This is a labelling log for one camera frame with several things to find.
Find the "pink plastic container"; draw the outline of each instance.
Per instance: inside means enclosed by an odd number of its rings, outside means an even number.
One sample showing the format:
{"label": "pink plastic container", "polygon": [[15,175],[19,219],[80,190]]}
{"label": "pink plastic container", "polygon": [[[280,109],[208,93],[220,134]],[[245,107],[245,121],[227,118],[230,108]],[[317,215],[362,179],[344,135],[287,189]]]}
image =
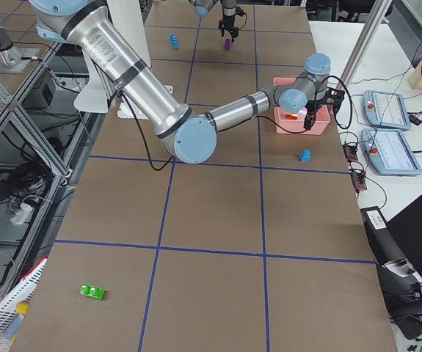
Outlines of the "pink plastic container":
{"label": "pink plastic container", "polygon": [[[273,82],[275,86],[280,86],[281,84],[289,84],[294,82],[295,78],[281,78],[281,77],[274,77]],[[276,121],[277,124],[283,126],[286,130],[298,132],[304,130],[304,118],[305,118],[305,108],[297,114],[297,117],[295,116],[289,116],[288,112],[284,111],[283,108],[276,108],[274,109],[274,121]],[[314,134],[314,135],[320,135],[323,133],[324,129],[328,126],[330,123],[330,114],[328,112],[328,109],[325,105],[321,107],[316,112],[316,121],[313,124],[313,127],[310,131],[301,133],[301,134]],[[276,132],[277,133],[285,133],[284,130],[276,126]]]}

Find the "sticker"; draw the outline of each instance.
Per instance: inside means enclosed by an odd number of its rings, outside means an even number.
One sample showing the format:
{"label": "sticker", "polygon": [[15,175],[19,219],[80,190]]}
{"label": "sticker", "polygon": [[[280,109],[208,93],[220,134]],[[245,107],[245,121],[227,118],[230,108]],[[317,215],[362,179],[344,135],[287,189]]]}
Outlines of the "sticker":
{"label": "sticker", "polygon": [[112,65],[118,60],[121,55],[120,52],[106,39],[106,36],[97,32],[88,40],[88,45],[85,48],[90,58],[102,69],[105,70],[107,66]]}
{"label": "sticker", "polygon": [[367,216],[370,218],[375,230],[387,228],[387,225],[384,223],[384,219],[382,219],[378,210],[368,211]]}

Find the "green toy brick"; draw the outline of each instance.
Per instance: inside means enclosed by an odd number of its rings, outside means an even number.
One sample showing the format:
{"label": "green toy brick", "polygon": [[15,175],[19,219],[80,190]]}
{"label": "green toy brick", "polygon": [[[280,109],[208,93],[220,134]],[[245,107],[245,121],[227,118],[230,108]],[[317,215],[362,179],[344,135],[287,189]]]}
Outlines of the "green toy brick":
{"label": "green toy brick", "polygon": [[80,287],[80,294],[86,297],[102,300],[105,290],[101,287],[82,285],[82,287]]}

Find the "white desk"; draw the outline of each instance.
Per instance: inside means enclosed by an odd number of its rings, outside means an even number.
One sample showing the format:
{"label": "white desk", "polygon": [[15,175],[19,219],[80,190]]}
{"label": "white desk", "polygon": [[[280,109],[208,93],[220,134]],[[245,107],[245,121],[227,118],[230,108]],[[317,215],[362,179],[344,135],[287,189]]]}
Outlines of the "white desk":
{"label": "white desk", "polygon": [[[316,49],[319,53],[327,54],[332,60],[332,74],[340,76],[343,68],[354,48],[357,38],[363,28],[361,23],[334,23],[334,22],[310,22],[310,28],[315,41]],[[359,66],[353,82],[364,78],[390,78],[403,73],[410,66],[410,61],[401,49],[392,31],[386,24],[382,24],[374,37],[372,44],[367,50],[361,65]],[[412,68],[401,79],[401,77],[389,81],[364,81],[359,84],[350,84],[349,92],[352,95],[363,94],[367,89],[382,90],[386,92],[401,93],[404,98],[417,95],[421,91],[410,88],[407,79],[412,72]],[[362,97],[353,97],[353,102],[357,110],[358,121],[367,123],[362,113]],[[422,95],[416,98],[406,99],[405,105],[408,111],[422,110]],[[348,121],[349,104],[347,97],[339,113],[339,120],[342,123]],[[365,128],[353,116],[352,126],[349,129],[360,137],[360,131]],[[422,150],[422,124],[412,125],[411,130],[405,132],[405,136],[413,150]],[[358,151],[357,155],[363,165],[367,164],[367,159],[363,152]],[[422,168],[422,153],[416,154]],[[422,194],[422,175],[415,177],[379,176],[370,166],[367,170],[368,177],[380,183],[388,195],[387,204],[383,207],[382,213],[387,220],[393,218],[400,210]],[[378,186],[369,182],[368,190],[361,192],[358,204],[360,208],[374,205],[381,206],[384,202],[384,195]],[[399,351],[405,351],[410,345],[418,345],[419,342],[407,341],[401,332],[394,326],[396,343]]]}

